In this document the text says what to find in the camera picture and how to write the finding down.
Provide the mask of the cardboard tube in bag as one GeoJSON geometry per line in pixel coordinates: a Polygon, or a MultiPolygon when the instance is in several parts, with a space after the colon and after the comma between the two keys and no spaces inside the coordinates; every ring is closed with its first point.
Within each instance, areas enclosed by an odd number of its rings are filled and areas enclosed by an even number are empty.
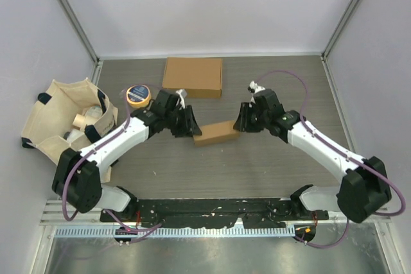
{"type": "Polygon", "coordinates": [[[73,126],[80,130],[84,130],[86,125],[87,125],[87,117],[82,114],[76,114],[73,120],[73,126]]]}

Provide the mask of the large brown cardboard box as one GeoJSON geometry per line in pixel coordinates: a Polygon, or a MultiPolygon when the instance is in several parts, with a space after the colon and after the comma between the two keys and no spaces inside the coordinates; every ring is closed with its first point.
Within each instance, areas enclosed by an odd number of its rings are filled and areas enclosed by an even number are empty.
{"type": "Polygon", "coordinates": [[[176,58],[166,60],[162,87],[184,89],[188,98],[219,99],[222,96],[221,58],[176,58]]]}

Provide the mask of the yellow masking tape roll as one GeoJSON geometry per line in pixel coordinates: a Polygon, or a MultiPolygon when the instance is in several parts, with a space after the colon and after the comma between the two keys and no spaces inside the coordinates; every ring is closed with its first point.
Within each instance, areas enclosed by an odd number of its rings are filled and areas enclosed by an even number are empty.
{"type": "Polygon", "coordinates": [[[150,88],[144,84],[137,84],[126,90],[127,103],[133,108],[147,107],[152,98],[150,88]]]}

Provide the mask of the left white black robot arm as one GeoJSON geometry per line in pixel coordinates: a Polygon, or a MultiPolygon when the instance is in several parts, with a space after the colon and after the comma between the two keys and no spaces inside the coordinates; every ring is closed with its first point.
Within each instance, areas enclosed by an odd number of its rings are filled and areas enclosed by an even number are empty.
{"type": "Polygon", "coordinates": [[[127,151],[168,129],[174,137],[201,135],[191,105],[186,104],[184,89],[162,89],[147,107],[133,111],[115,130],[75,151],[68,148],[60,155],[52,190],[62,199],[62,213],[67,221],[75,213],[101,208],[124,222],[132,221],[137,213],[136,199],[126,189],[103,185],[101,176],[127,151]]]}

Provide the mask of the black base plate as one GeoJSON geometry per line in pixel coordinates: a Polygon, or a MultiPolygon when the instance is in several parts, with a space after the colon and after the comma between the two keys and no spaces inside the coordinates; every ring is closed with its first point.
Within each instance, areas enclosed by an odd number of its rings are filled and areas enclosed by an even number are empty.
{"type": "Polygon", "coordinates": [[[324,210],[309,211],[302,203],[281,198],[133,199],[123,212],[113,212],[124,223],[143,228],[232,228],[238,219],[245,228],[283,227],[287,221],[323,221],[324,210]]]}

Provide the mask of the right aluminium frame post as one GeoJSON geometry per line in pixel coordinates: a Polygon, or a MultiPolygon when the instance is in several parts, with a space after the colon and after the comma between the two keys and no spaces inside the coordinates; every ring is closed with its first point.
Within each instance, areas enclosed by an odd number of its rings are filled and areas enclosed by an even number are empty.
{"type": "Polygon", "coordinates": [[[361,1],[362,0],[349,0],[348,5],[346,6],[341,18],[338,21],[336,28],[334,29],[330,39],[328,40],[328,43],[326,44],[321,54],[323,60],[326,60],[331,54],[335,44],[338,42],[346,26],[349,24],[361,1]]]}

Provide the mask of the aluminium frame post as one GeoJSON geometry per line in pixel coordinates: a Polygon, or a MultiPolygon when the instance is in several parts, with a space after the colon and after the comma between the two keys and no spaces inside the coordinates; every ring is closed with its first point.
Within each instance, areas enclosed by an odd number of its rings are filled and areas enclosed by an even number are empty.
{"type": "Polygon", "coordinates": [[[331,54],[335,44],[338,42],[346,26],[349,24],[361,1],[362,0],[349,0],[348,5],[346,6],[341,18],[338,21],[336,28],[334,29],[330,39],[328,40],[328,43],[326,44],[321,54],[323,60],[326,60],[331,54]]]}
{"type": "Polygon", "coordinates": [[[69,0],[57,0],[62,11],[64,12],[65,16],[67,17],[69,23],[74,29],[74,32],[78,36],[80,42],[82,43],[83,47],[85,48],[87,54],[89,55],[90,59],[92,60],[94,65],[97,65],[99,62],[99,57],[96,54],[89,38],[87,37],[80,21],[78,20],[72,6],[70,5],[69,0]]]}

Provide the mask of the left aluminium frame post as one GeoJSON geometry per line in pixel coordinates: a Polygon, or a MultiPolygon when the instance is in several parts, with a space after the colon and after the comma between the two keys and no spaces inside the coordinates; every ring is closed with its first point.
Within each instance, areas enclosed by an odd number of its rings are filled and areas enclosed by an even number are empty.
{"type": "Polygon", "coordinates": [[[80,42],[82,43],[83,47],[85,48],[87,54],[89,55],[90,59],[92,60],[94,65],[97,65],[99,62],[99,57],[96,54],[89,38],[87,37],[80,21],[78,20],[72,6],[70,5],[69,0],[57,0],[62,11],[64,12],[65,16],[67,17],[69,23],[74,29],[74,32],[78,36],[80,42]]]}

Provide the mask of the beige canvas tote bag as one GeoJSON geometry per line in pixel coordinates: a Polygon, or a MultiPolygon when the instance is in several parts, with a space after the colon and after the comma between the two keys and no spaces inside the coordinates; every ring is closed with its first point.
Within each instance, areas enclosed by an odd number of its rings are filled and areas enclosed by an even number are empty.
{"type": "Polygon", "coordinates": [[[38,149],[57,164],[64,150],[90,146],[115,129],[117,120],[118,108],[89,79],[53,80],[37,96],[21,133],[22,147],[38,149]],[[87,117],[84,130],[73,126],[76,114],[87,117]]]}

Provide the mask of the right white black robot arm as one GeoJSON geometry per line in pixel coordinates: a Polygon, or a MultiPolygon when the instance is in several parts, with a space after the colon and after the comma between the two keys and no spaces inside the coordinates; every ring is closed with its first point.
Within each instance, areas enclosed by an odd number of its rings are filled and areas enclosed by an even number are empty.
{"type": "Polygon", "coordinates": [[[357,155],[334,142],[295,110],[285,111],[271,89],[249,87],[252,97],[240,106],[233,128],[239,132],[258,133],[268,130],[316,160],[338,181],[336,187],[307,185],[297,191],[290,203],[290,212],[297,219],[307,218],[313,211],[341,212],[355,223],[374,214],[391,198],[389,185],[383,181],[383,162],[357,155]]]}

